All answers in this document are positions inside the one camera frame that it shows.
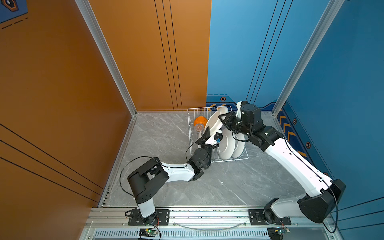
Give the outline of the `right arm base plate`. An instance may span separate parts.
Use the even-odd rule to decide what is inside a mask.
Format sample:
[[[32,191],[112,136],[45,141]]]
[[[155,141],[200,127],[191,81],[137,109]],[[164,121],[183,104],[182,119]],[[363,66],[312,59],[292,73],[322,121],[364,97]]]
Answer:
[[[252,226],[262,225],[285,225],[292,224],[289,217],[278,218],[274,213],[264,209],[250,209],[248,210],[250,223]]]

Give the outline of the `aluminium front rail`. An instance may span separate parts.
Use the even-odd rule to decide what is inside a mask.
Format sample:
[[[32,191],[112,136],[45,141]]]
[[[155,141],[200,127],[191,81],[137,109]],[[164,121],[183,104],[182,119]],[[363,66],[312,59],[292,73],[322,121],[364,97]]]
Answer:
[[[333,218],[322,224],[305,217],[289,217],[292,224],[252,226],[248,210],[257,207],[165,207],[170,210],[167,226],[129,226],[125,212],[135,208],[95,208],[80,235],[81,240],[139,240],[139,230],[156,229],[155,240],[270,240],[268,228],[288,228],[283,240],[342,240]]]

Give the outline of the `white wire dish rack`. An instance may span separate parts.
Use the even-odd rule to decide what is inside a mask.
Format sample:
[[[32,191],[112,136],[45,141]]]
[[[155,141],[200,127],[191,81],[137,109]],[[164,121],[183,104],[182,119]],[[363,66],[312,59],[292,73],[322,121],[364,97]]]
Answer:
[[[245,147],[245,137],[241,134],[232,134],[219,120],[219,115],[235,110],[229,105],[209,106],[204,108],[190,108],[188,114],[189,149],[192,154],[201,146],[196,141],[203,136],[206,130],[210,131],[208,143],[216,144],[212,150],[212,163],[247,160],[248,151]]]

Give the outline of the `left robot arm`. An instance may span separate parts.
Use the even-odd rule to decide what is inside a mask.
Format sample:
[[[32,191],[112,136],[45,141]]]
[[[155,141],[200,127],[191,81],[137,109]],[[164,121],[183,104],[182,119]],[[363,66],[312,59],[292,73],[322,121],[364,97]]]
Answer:
[[[195,142],[199,147],[184,165],[166,164],[157,157],[149,157],[147,162],[132,171],[127,180],[141,217],[146,220],[156,216],[153,197],[166,183],[198,180],[204,170],[211,167],[212,151],[219,147],[222,139],[222,131],[208,128]]]

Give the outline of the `right circuit board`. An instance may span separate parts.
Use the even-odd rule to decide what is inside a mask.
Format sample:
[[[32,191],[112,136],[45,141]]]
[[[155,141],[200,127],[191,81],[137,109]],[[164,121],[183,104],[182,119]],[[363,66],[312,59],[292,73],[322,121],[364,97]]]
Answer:
[[[268,228],[268,235],[271,240],[283,240],[284,234],[290,233],[291,230],[288,228]]]

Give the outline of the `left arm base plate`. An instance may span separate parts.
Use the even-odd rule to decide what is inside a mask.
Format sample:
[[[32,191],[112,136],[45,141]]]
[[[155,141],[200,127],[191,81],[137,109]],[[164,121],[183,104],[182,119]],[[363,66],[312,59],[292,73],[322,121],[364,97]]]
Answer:
[[[144,218],[139,209],[132,209],[125,212],[129,220],[129,226],[167,226],[169,224],[170,210],[157,209],[149,217]]]

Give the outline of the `orange bowl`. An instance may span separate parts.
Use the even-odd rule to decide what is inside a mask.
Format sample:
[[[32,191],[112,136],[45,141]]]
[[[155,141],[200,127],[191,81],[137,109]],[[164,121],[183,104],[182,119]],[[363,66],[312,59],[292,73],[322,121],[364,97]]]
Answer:
[[[203,125],[205,127],[207,122],[208,122],[207,118],[205,118],[203,116],[199,116],[194,120],[194,126]]]

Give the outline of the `left circuit board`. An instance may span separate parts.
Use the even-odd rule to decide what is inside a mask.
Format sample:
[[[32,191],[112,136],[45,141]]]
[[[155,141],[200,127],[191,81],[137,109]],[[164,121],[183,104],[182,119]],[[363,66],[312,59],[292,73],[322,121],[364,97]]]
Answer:
[[[154,240],[160,237],[160,233],[156,229],[143,229],[139,230],[139,240]]]

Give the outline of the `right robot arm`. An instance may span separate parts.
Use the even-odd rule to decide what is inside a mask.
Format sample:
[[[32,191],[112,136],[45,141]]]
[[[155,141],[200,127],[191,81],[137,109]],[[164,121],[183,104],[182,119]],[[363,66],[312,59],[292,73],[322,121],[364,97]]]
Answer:
[[[264,207],[266,222],[276,224],[285,217],[306,217],[321,224],[338,208],[346,189],[340,179],[332,180],[311,165],[288,142],[284,134],[264,125],[261,110],[248,102],[241,102],[237,112],[219,115],[225,128],[243,134],[261,151],[278,161],[303,187],[303,195],[288,199],[275,198]]]

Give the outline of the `circuit board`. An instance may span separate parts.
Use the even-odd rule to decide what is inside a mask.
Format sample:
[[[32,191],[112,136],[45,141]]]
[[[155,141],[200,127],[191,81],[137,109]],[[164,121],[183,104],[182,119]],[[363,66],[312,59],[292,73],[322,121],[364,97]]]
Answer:
[[[290,233],[291,230],[288,228],[268,228],[268,235],[271,240],[283,240],[284,234]]]
[[[156,229],[143,229],[139,230],[139,240],[154,240],[160,237],[160,233]]]

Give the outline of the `clear glass cup left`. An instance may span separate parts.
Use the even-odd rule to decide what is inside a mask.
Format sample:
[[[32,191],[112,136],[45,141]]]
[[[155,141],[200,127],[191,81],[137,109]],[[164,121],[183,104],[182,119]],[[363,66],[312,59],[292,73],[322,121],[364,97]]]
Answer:
[[[197,133],[202,133],[205,129],[205,126],[203,124],[196,124],[194,126],[194,130],[197,132]]]

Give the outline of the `watermelon pattern plate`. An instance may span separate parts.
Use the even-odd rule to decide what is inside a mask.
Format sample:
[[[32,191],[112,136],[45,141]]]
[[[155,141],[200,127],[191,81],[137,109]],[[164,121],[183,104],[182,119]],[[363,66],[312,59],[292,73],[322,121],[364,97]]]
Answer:
[[[227,107],[220,107],[208,119],[208,122],[205,125],[205,131],[207,129],[209,130],[209,137],[215,135],[217,130],[220,130],[223,125],[219,118],[219,115],[227,114],[228,112],[229,110]]]

